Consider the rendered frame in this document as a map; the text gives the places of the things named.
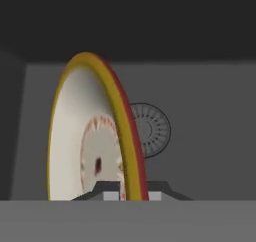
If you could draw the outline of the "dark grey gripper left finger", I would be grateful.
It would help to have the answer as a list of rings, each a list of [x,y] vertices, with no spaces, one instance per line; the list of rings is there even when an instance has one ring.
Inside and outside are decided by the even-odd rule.
[[[92,191],[77,197],[77,200],[119,201],[120,183],[117,181],[98,181]]]

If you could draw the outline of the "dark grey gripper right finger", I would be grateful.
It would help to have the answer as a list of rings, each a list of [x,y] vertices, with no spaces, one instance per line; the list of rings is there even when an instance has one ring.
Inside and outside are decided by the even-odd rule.
[[[167,181],[148,181],[148,191],[162,192],[179,201],[192,201],[192,198],[174,191]]]

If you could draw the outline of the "yellow red rimmed white bowl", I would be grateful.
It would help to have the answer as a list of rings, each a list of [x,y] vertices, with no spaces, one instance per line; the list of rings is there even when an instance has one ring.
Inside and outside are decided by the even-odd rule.
[[[121,201],[149,199],[144,156],[128,97],[102,57],[82,52],[66,65],[54,95],[47,194],[71,201],[113,184]]]

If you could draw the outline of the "round grey sink drain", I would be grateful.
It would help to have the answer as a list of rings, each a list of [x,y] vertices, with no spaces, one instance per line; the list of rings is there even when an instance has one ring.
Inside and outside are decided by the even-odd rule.
[[[171,124],[158,107],[148,103],[132,103],[131,109],[139,133],[144,158],[152,158],[165,150],[171,139]]]

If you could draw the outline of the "grey sink basin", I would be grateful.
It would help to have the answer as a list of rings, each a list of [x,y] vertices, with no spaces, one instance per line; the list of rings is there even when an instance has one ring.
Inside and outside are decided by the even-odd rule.
[[[157,106],[172,136],[147,177],[196,200],[256,200],[256,62],[112,65],[129,100]],[[61,63],[0,50],[0,198],[44,200],[51,104]]]

